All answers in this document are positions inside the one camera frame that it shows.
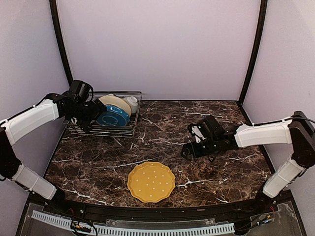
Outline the cream ceramic plate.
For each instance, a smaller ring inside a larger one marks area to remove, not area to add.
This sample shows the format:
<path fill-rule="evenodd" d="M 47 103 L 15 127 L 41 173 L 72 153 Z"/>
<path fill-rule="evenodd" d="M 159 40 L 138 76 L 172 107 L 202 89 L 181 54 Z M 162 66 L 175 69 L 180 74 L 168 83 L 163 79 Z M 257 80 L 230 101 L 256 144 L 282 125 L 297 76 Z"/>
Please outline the cream ceramic plate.
<path fill-rule="evenodd" d="M 117 96 L 102 96 L 98 98 L 104 105 L 113 105 L 124 110 L 129 116 L 132 114 L 131 107 L 122 99 Z"/>

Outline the yellow polka dot plate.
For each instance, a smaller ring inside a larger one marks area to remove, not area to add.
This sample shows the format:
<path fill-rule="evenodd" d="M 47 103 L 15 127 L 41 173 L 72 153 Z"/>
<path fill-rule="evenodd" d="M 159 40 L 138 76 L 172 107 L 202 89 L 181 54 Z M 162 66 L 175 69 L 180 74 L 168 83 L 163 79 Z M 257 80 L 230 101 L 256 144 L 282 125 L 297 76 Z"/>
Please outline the yellow polka dot plate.
<path fill-rule="evenodd" d="M 175 175 L 159 162 L 144 162 L 128 175 L 131 195 L 143 203 L 158 203 L 168 198 L 175 188 Z"/>

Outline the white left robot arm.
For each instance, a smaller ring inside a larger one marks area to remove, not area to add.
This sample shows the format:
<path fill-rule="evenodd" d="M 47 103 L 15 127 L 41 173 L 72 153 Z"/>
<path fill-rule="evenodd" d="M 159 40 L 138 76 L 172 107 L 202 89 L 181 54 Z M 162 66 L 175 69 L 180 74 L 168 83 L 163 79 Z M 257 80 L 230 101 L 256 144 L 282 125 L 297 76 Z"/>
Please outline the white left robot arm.
<path fill-rule="evenodd" d="M 77 95 L 50 93 L 38 104 L 4 119 L 0 122 L 0 177 L 10 180 L 25 189 L 50 201 L 50 206 L 58 214 L 69 211 L 69 202 L 64 200 L 64 192 L 44 179 L 36 171 L 27 167 L 16 155 L 14 146 L 32 136 L 46 124 L 61 118 L 77 121 L 85 132 L 91 130 L 91 123 L 106 111 L 98 99 L 80 99 Z"/>

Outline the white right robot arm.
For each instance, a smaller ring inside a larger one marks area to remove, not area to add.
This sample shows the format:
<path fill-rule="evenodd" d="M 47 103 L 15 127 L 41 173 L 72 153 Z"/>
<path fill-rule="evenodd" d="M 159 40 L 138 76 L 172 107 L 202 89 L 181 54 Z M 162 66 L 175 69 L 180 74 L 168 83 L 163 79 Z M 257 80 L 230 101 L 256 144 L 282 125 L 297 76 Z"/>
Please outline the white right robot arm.
<path fill-rule="evenodd" d="M 262 213 L 270 205 L 270 200 L 288 185 L 302 176 L 315 164 L 315 122 L 301 111 L 292 116 L 263 123 L 242 123 L 223 128 L 214 116 L 207 116 L 188 126 L 193 142 L 183 144 L 181 156 L 187 160 L 210 156 L 217 152 L 263 146 L 268 154 L 276 156 L 271 149 L 280 147 L 279 154 L 288 154 L 275 159 L 279 168 L 261 186 L 256 199 L 251 203 L 255 213 Z"/>

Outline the blue polka dot plate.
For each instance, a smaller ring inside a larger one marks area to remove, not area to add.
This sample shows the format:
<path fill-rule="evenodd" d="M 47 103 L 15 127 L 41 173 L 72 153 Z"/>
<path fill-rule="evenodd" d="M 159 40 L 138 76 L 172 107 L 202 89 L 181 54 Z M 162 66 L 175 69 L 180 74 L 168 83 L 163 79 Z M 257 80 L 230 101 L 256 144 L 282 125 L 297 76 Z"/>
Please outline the blue polka dot plate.
<path fill-rule="evenodd" d="M 105 105 L 106 111 L 103 112 L 96 122 L 101 126 L 126 126 L 130 122 L 129 115 L 122 109 Z"/>

